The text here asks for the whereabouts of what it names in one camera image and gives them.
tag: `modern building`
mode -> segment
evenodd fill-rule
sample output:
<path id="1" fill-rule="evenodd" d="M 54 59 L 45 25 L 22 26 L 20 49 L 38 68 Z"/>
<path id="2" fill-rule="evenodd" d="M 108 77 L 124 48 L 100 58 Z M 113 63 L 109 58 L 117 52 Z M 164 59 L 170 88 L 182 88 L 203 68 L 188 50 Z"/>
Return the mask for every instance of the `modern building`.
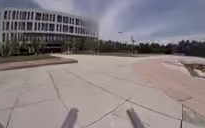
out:
<path id="1" fill-rule="evenodd" d="M 97 39 L 98 35 L 97 24 L 84 17 L 47 10 L 0 9 L 0 44 L 38 41 L 56 51 L 65 41 Z"/>

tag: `cloudy sky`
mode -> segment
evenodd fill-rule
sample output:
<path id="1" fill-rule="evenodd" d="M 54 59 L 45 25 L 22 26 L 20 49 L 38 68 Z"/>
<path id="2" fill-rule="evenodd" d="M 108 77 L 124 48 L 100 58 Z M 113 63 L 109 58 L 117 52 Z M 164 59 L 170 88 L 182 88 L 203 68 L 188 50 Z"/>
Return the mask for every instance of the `cloudy sky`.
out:
<path id="1" fill-rule="evenodd" d="M 0 0 L 0 7 L 93 17 L 101 39 L 128 41 L 131 35 L 137 41 L 205 39 L 205 0 Z"/>

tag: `building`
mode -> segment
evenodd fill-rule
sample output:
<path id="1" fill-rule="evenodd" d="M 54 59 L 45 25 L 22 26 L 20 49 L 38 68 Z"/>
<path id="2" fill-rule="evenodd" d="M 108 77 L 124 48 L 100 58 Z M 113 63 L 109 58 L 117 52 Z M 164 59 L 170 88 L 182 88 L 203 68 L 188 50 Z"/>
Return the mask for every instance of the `building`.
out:
<path id="1" fill-rule="evenodd" d="M 38 41 L 45 48 L 59 51 L 66 41 L 97 39 L 98 35 L 96 23 L 80 16 L 36 9 L 0 9 L 0 45 Z"/>

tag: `street light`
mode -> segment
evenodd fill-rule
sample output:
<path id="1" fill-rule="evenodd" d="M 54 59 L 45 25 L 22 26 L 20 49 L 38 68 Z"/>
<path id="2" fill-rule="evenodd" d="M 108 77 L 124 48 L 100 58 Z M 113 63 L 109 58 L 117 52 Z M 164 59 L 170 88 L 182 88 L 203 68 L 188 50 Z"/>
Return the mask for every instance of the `street light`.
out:
<path id="1" fill-rule="evenodd" d="M 131 35 L 131 42 L 132 42 L 132 54 L 134 54 L 134 43 L 135 43 L 135 40 L 133 39 L 133 35 Z"/>

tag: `ground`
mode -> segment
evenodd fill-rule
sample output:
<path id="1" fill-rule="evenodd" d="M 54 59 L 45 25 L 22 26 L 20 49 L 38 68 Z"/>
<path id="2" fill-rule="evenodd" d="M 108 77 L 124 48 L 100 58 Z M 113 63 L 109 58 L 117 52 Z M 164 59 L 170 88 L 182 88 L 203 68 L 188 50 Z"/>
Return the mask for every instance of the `ground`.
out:
<path id="1" fill-rule="evenodd" d="M 79 110 L 75 128 L 131 128 L 128 108 L 134 108 L 146 128 L 202 128 L 182 121 L 182 104 L 141 79 L 134 67 L 169 56 L 68 57 L 78 63 L 0 71 L 4 127 L 60 128 L 75 107 Z"/>

